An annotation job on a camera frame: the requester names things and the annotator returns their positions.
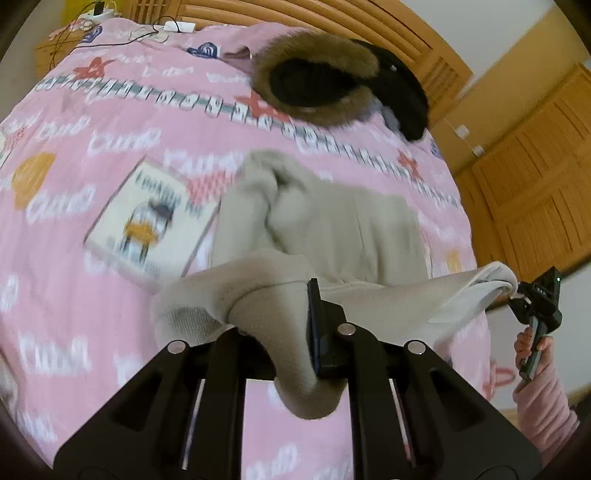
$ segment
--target red star print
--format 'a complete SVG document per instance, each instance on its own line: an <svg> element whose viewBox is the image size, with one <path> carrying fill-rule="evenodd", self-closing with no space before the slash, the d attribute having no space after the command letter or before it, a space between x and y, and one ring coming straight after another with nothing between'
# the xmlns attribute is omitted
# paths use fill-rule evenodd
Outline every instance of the red star print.
<svg viewBox="0 0 591 480"><path fill-rule="evenodd" d="M240 96L235 98L237 102L244 103L251 108L251 115L254 118L258 118L259 116L266 114L275 120L279 120L280 122L291 121L288 115L275 110L271 105L267 104L254 90L251 91L251 95L248 97Z"/></svg>
<svg viewBox="0 0 591 480"><path fill-rule="evenodd" d="M421 174L418 172L417 161L414 158L408 158L404 153L400 152L400 155L398 156L398 163L401 167L409 170L411 176L415 180L423 181L423 177L421 177Z"/></svg>
<svg viewBox="0 0 591 480"><path fill-rule="evenodd" d="M95 79L105 76L105 67L114 62L114 60L103 61L102 58L96 57L90 62L87 67L76 67L74 72L77 74L74 80Z"/></svg>

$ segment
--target black metal bracket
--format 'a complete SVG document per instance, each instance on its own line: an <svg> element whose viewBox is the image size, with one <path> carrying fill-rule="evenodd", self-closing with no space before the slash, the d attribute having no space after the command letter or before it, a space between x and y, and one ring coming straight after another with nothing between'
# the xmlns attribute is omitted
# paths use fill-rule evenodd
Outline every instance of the black metal bracket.
<svg viewBox="0 0 591 480"><path fill-rule="evenodd" d="M380 342L323 301L315 279L309 303L317 375L349 382L355 480L531 480L541 470L535 447L424 343ZM274 377L264 348L237 329L208 345L171 342L59 450L55 472L239 480L246 379Z"/></svg>

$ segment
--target wooden nightstand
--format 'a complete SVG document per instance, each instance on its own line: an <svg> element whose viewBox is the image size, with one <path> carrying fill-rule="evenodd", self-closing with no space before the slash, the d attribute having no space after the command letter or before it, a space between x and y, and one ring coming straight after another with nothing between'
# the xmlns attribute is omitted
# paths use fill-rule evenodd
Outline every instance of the wooden nightstand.
<svg viewBox="0 0 591 480"><path fill-rule="evenodd" d="M55 58L55 65L60 63L67 55L74 49L76 45L80 43L80 40L84 35L88 32L85 30L75 30L73 32L64 32L64 34L59 38L59 34L55 36L52 40L46 39L42 41L36 48L35 48L35 72L37 74L37 78L41 80L47 72L51 70L51 58L53 57L53 52L56 50L56 58Z"/></svg>

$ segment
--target hand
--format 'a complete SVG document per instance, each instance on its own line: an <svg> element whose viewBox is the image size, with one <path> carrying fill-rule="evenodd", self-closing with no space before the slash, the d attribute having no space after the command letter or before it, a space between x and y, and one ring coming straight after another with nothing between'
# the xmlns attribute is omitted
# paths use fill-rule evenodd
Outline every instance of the hand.
<svg viewBox="0 0 591 480"><path fill-rule="evenodd" d="M527 327L522 333L517 335L517 340L513 347L515 348L515 366L522 367L522 362L531 355L531 347L534 343L534 335L531 327ZM535 376L540 375L544 369L553 361L554 339L552 337L542 337L538 343L538 350L542 352L540 363L535 371Z"/></svg>

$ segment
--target wooden wardrobe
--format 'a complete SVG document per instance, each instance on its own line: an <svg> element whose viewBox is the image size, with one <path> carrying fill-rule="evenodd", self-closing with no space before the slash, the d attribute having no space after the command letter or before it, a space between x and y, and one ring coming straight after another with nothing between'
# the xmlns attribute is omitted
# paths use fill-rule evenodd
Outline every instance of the wooden wardrobe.
<svg viewBox="0 0 591 480"><path fill-rule="evenodd" d="M456 176L479 265L520 280L591 255L591 72L580 65L484 157Z"/></svg>

